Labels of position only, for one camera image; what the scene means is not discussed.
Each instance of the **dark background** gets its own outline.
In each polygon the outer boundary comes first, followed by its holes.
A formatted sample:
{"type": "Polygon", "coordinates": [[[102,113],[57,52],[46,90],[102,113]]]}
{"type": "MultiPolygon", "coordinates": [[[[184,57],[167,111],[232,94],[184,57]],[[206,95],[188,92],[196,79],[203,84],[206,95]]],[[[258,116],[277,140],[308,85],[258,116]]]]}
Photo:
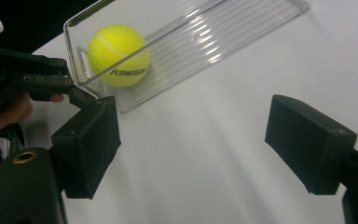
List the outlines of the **dark background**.
{"type": "Polygon", "coordinates": [[[0,0],[0,48],[32,53],[62,33],[71,17],[97,0],[0,0]]]}

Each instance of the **tennis ball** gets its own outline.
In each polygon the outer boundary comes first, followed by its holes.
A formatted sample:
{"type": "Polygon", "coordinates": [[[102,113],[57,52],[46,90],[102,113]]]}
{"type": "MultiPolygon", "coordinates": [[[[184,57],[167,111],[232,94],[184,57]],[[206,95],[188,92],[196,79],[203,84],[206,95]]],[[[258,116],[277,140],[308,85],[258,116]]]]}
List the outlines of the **tennis ball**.
{"type": "MultiPolygon", "coordinates": [[[[144,45],[144,39],[128,26],[105,27],[89,42],[89,66],[95,74],[99,74],[144,45]]],[[[103,74],[101,80],[115,87],[129,87],[145,76],[149,65],[150,52],[145,49],[103,74]]]]}

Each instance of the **ball logo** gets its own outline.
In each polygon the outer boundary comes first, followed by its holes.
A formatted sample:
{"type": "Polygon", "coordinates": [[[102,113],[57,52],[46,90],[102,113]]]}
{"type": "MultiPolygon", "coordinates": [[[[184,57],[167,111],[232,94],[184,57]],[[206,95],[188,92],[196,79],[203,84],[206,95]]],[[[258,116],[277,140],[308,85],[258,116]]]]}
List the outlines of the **ball logo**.
{"type": "Polygon", "coordinates": [[[138,69],[138,70],[119,70],[117,68],[113,69],[112,72],[110,72],[110,75],[116,75],[120,77],[133,77],[133,76],[139,76],[147,71],[147,68],[149,67],[149,64],[146,68],[138,69]]]}

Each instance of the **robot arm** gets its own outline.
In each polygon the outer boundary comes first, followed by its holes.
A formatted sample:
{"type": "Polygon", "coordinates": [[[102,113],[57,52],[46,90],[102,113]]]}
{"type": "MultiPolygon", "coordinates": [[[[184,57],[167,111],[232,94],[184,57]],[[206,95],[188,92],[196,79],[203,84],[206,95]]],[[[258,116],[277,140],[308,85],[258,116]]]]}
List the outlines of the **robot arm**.
{"type": "Polygon", "coordinates": [[[274,95],[266,142],[315,195],[336,194],[342,183],[345,221],[358,224],[357,134],[296,99],[274,95]]]}
{"type": "Polygon", "coordinates": [[[0,223],[66,223],[61,192],[92,198],[120,146],[115,98],[96,100],[76,87],[63,59],[0,49],[0,111],[22,91],[38,101],[68,94],[81,110],[51,136],[49,150],[6,158],[0,150],[0,223]]]}

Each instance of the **transparent plastic bin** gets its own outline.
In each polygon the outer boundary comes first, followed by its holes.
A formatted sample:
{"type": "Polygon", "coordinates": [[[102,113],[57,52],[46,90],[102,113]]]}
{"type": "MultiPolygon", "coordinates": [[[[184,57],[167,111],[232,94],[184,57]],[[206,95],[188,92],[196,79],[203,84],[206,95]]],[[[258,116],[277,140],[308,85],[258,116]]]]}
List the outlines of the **transparent plastic bin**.
{"type": "Polygon", "coordinates": [[[311,0],[105,0],[86,8],[64,25],[76,85],[97,98],[115,95],[121,113],[212,66],[310,9],[311,0]],[[93,74],[88,45],[100,29],[127,25],[146,45],[93,74]],[[143,50],[150,50],[145,77],[127,88],[100,80],[143,50]]]}

